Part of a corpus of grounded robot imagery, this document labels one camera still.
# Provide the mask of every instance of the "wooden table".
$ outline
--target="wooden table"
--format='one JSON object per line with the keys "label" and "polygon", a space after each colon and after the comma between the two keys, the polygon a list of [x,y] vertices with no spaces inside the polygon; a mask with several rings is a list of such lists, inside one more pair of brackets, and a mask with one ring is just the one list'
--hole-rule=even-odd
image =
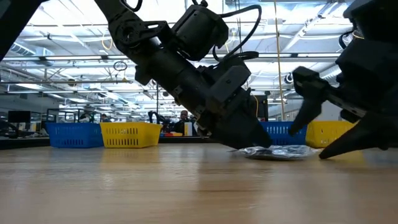
{"label": "wooden table", "polygon": [[218,144],[0,151],[0,223],[384,224],[398,152],[254,161]]}

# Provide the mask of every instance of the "blue crate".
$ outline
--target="blue crate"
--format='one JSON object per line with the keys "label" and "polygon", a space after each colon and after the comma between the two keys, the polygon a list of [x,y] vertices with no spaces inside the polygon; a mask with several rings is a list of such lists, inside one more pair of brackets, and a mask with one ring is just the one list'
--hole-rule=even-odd
{"label": "blue crate", "polygon": [[50,145],[58,148],[104,146],[101,126],[94,123],[46,123]]}
{"label": "blue crate", "polygon": [[293,121],[261,122],[262,127],[268,132],[269,136],[271,137],[273,145],[305,145],[307,125],[294,136],[289,136],[287,131],[292,124]]}

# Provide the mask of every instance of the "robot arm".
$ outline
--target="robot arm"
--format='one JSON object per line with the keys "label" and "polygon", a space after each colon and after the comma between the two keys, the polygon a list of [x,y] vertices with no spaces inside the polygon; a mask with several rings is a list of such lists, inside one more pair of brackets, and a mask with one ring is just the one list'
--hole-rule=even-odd
{"label": "robot arm", "polygon": [[[215,55],[215,47],[220,48],[228,39],[229,29],[223,17],[257,9],[257,27],[261,7],[249,6],[217,15],[206,8],[206,1],[193,2],[194,5],[170,28],[166,21],[140,19],[135,12],[142,0],[136,8],[129,6],[126,0],[95,0],[108,20],[115,46],[136,64],[136,81],[146,85],[151,79],[155,80],[176,103],[195,115],[200,129],[205,130],[202,133],[211,133],[211,137],[222,144],[236,149],[253,145],[269,147],[271,139],[249,106],[251,90],[241,88],[251,74],[244,60],[258,57],[258,53],[234,54],[255,29],[224,58]],[[211,48],[219,64],[194,67],[190,61],[201,60]]]}
{"label": "robot arm", "polygon": [[331,143],[321,159],[346,152],[396,146],[398,136],[398,39],[389,34],[394,26],[393,1],[356,0],[344,12],[362,38],[345,48],[336,64],[341,69],[338,87],[317,72],[299,67],[293,72],[294,87],[304,97],[290,133],[297,132],[321,113],[326,100],[339,106],[341,117],[354,128]]}

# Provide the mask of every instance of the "yellow basket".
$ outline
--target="yellow basket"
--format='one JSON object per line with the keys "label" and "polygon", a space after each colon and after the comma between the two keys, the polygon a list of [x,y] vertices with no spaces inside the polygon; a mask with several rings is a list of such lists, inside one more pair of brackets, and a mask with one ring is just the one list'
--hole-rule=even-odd
{"label": "yellow basket", "polygon": [[107,148],[143,148],[157,146],[162,125],[128,122],[101,123],[102,137]]}
{"label": "yellow basket", "polygon": [[347,121],[312,121],[307,128],[305,142],[313,148],[327,147],[354,125]]}

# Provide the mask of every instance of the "plastic bag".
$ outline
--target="plastic bag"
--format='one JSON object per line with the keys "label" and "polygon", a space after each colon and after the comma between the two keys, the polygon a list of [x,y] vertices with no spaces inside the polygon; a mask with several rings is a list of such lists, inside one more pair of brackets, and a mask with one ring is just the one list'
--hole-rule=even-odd
{"label": "plastic bag", "polygon": [[256,146],[239,151],[246,158],[266,160],[302,160],[317,153],[316,149],[308,146],[271,146],[270,148]]}

